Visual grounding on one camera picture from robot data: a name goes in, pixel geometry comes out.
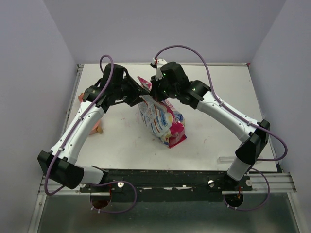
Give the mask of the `pet food bag pink white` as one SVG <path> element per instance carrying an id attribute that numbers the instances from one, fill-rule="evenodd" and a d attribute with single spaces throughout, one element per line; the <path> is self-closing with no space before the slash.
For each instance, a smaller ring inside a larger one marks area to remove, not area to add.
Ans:
<path id="1" fill-rule="evenodd" d="M 185 119 L 168 100 L 158 102 L 150 95 L 141 96 L 143 102 L 138 104 L 141 119 L 150 131 L 167 147 L 172 148 L 183 142 Z"/>

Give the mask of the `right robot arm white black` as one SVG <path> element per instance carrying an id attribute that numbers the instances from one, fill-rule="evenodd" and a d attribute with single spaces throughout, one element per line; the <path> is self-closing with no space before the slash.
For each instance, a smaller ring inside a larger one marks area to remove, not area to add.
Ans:
<path id="1" fill-rule="evenodd" d="M 150 92 L 155 100 L 178 99 L 214 118 L 241 141 L 235 151 L 236 158 L 223 179 L 227 189 L 235 190 L 267 145 L 270 123 L 266 120 L 259 122 L 227 106 L 221 98 L 213 95 L 210 86 L 199 80 L 190 81 L 179 63 L 159 59 L 151 66 L 156 69 Z"/>

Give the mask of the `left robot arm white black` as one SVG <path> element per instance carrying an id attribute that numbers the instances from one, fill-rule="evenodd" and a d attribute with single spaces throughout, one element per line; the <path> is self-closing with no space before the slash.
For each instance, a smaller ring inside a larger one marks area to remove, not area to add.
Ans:
<path id="1" fill-rule="evenodd" d="M 91 184 L 96 191 L 104 191 L 108 180 L 103 170 L 76 165 L 80 150 L 96 123 L 116 101 L 122 100 L 133 107 L 148 94 L 125 67 L 107 64 L 102 78 L 85 90 L 77 114 L 61 138 L 48 152 L 39 153 L 37 159 L 46 179 L 69 189 Z"/>

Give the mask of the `pink cat-shaped pet bowl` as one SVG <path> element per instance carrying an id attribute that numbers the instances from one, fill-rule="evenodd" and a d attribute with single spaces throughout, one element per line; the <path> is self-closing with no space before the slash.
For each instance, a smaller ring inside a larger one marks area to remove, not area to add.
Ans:
<path id="1" fill-rule="evenodd" d="M 82 102 L 82 101 L 83 101 L 83 96 L 84 96 L 83 93 L 81 93 L 81 94 L 78 96 L 79 102 Z M 102 121 L 101 121 L 101 119 L 98 120 L 98 122 L 95 124 L 95 126 L 93 127 L 93 129 L 91 130 L 91 132 L 89 133 L 89 135 L 93 135 L 93 134 L 96 134 L 96 133 L 99 133 L 99 134 L 102 134 L 102 133 L 103 133 Z"/>

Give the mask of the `clear plastic scoop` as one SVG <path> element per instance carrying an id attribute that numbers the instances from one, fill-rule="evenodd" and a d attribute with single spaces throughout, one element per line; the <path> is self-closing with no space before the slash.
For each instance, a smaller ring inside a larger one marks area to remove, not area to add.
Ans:
<path id="1" fill-rule="evenodd" d="M 217 159 L 218 164 L 231 164 L 236 159 L 235 156 L 221 156 Z"/>

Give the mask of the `black mounting base rail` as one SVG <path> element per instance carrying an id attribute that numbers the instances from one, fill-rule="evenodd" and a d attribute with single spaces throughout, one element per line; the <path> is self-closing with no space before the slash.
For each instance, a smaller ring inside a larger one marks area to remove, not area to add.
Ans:
<path id="1" fill-rule="evenodd" d="M 222 200 L 223 194 L 251 191 L 249 176 L 240 181 L 225 171 L 110 169 L 104 173 L 102 187 L 87 184 L 80 192 L 95 200 L 130 203 Z"/>

